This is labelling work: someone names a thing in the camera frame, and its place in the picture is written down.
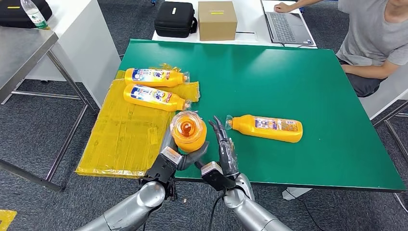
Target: metal table frame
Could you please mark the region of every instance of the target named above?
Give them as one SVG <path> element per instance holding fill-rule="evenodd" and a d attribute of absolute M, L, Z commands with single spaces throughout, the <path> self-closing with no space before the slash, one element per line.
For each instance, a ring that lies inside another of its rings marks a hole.
<path fill-rule="evenodd" d="M 391 135 L 393 136 L 394 140 L 398 144 L 399 149 L 402 151 L 402 154 L 405 157 L 405 160 L 408 162 L 408 151 L 403 145 L 402 141 L 398 137 L 394 127 L 390 123 L 390 119 L 392 119 L 394 116 L 395 117 L 408 117 L 408 114 L 406 113 L 401 113 L 404 109 L 408 108 L 408 100 L 406 100 L 403 104 L 401 104 L 399 107 L 397 107 L 395 110 L 390 112 L 388 115 L 386 115 L 384 118 L 380 119 L 377 123 L 374 124 L 374 127 L 377 128 L 382 122 L 385 123 L 387 128 L 390 130 Z"/>
<path fill-rule="evenodd" d="M 6 101 L 10 98 L 11 95 L 13 94 L 18 94 L 18 95 L 29 95 L 29 96 L 41 96 L 41 97 L 51 97 L 51 98 L 61 98 L 61 99 L 70 99 L 70 100 L 81 100 L 83 102 L 82 109 L 76 118 L 76 121 L 71 128 L 71 131 L 67 135 L 65 142 L 62 146 L 62 148 L 59 150 L 50 171 L 48 172 L 47 176 L 45 179 L 40 178 L 18 166 L 15 166 L 11 163 L 8 163 L 4 160 L 0 159 L 0 169 L 4 169 L 8 172 L 11 172 L 19 177 L 22 177 L 24 179 L 27 179 L 31 182 L 34 182 L 36 184 L 42 185 L 48 189 L 54 190 L 54 191 L 62 191 L 65 186 L 64 185 L 57 185 L 51 182 L 52 178 L 55 175 L 55 171 L 57 167 L 59 166 L 63 156 L 65 155 L 68 146 L 75 134 L 75 131 L 78 128 L 78 125 L 82 119 L 82 117 L 85 114 L 85 111 L 87 109 L 90 109 L 94 114 L 97 114 L 95 109 L 92 107 L 92 105 L 89 103 L 87 98 L 84 96 L 84 94 L 80 91 L 76 83 L 73 81 L 71 76 L 68 74 L 67 70 L 63 67 L 61 62 L 58 60 L 58 58 L 55 56 L 55 54 L 51 51 L 51 47 L 57 42 L 58 37 L 54 33 L 53 35 L 50 36 L 50 38 L 43 44 L 42 47 L 40 47 L 34 55 L 32 55 L 29 60 L 27 60 L 20 68 L 19 70 L 13 75 L 11 80 L 7 82 L 7 84 L 3 87 L 6 89 L 10 89 L 10 95 L 5 98 L 2 104 L 6 103 Z M 29 92 L 29 91 L 18 91 L 17 88 L 20 86 L 20 84 L 24 81 L 25 76 L 29 73 L 29 71 L 34 68 L 34 66 L 37 64 L 38 60 L 40 60 L 44 55 L 47 55 L 52 63 L 55 65 L 55 67 L 59 70 L 59 72 L 62 74 L 62 76 L 66 79 L 68 84 L 75 90 L 75 95 L 60 95 L 60 94 L 49 94 L 49 93 L 41 93 L 41 92 Z"/>

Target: black case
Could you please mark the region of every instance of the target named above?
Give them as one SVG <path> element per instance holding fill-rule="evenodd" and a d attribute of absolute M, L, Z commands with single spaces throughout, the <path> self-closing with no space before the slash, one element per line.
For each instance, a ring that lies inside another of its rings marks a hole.
<path fill-rule="evenodd" d="M 32 0 L 45 20 L 52 15 L 52 10 L 45 0 Z M 35 28 L 36 26 L 24 12 L 20 0 L 0 0 L 0 26 Z"/>
<path fill-rule="evenodd" d="M 186 38 L 197 31 L 197 19 L 194 9 L 188 2 L 165 1 L 154 21 L 159 36 Z"/>

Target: laptop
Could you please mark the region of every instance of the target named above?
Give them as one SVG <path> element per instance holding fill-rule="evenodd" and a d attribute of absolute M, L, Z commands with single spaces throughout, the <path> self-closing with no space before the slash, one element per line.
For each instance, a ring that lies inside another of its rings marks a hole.
<path fill-rule="evenodd" d="M 272 42 L 314 45 L 298 13 L 265 12 Z"/>

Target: person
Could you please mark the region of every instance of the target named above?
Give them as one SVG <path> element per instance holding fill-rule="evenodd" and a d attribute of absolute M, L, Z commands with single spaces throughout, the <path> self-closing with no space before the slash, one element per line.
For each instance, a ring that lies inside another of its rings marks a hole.
<path fill-rule="evenodd" d="M 286 13 L 319 1 L 279 3 L 275 11 Z M 350 25 L 336 56 L 357 96 L 370 96 L 408 63 L 408 0 L 339 0 L 339 10 L 349 14 Z"/>

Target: laptop keyboard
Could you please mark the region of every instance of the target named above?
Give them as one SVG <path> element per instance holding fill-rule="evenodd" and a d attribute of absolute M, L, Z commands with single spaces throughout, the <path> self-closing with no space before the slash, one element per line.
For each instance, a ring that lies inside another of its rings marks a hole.
<path fill-rule="evenodd" d="M 286 16 L 282 13 L 270 12 L 273 26 L 281 42 L 296 42 Z"/>

